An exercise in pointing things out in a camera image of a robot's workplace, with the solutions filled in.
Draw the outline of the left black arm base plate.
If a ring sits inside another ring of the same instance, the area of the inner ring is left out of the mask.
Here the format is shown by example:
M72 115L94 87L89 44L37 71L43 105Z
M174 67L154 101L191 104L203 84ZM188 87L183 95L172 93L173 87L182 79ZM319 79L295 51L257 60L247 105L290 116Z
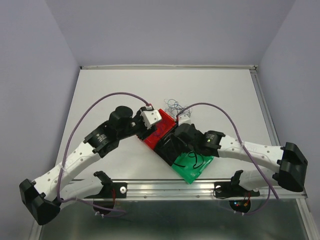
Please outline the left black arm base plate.
M89 188L89 195L85 199L125 199L127 197L128 184L126 182L113 181L104 171L93 173L93 185Z

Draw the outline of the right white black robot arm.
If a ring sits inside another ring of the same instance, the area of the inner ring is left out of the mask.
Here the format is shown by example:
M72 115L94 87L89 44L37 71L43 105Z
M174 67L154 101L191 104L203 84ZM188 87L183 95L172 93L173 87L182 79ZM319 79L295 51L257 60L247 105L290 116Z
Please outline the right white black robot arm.
M202 133L194 125L187 123L179 125L173 135L199 155L252 163L255 170L238 171L230 182L231 192L235 195L274 185L296 193L305 189L308 161L292 142L287 142L284 146L261 145L242 141L219 131Z

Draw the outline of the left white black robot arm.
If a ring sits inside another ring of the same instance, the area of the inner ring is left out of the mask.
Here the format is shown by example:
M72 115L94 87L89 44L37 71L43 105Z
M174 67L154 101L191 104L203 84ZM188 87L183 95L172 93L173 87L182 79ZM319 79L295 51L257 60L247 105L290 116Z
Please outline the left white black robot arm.
M23 204L39 225L45 225L60 212L57 191L83 170L116 149L123 139L137 136L144 140L162 120L157 109L142 107L136 114L127 106L117 107L109 119L99 125L62 162L44 175L25 179L19 185Z

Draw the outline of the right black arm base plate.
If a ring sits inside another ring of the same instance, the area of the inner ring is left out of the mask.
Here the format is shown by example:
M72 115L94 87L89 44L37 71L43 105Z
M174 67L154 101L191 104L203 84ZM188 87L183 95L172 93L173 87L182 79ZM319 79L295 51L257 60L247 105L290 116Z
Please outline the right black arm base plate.
M240 177L243 170L238 170L229 181L217 181L214 183L213 196L218 199L236 198L236 197L259 197L260 191L246 190L240 186Z

